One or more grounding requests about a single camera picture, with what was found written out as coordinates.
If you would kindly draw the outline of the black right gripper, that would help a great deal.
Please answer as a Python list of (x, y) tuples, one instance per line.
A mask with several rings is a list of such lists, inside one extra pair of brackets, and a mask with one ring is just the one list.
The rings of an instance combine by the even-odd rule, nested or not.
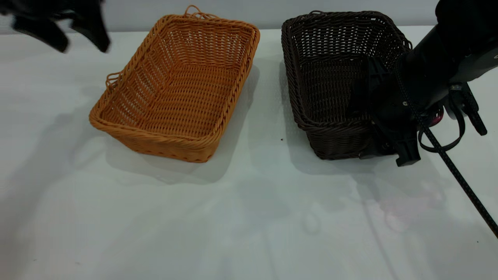
[(354, 80), (347, 107), (348, 117), (370, 113), (374, 135), (372, 145), (359, 153), (360, 159), (397, 154), (398, 167), (419, 161), (417, 124), (411, 117), (396, 78), (380, 57), (367, 57), (362, 63), (364, 78)]

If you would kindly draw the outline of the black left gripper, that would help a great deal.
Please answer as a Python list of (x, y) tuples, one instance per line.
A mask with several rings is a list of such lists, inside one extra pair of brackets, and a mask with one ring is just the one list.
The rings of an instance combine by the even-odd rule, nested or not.
[(1, 0), (0, 12), (2, 16), (14, 16), (12, 28), (15, 31), (60, 53), (67, 50), (69, 39), (56, 23), (46, 18), (73, 18), (71, 28), (89, 39), (98, 50), (106, 53), (110, 46), (101, 0)]

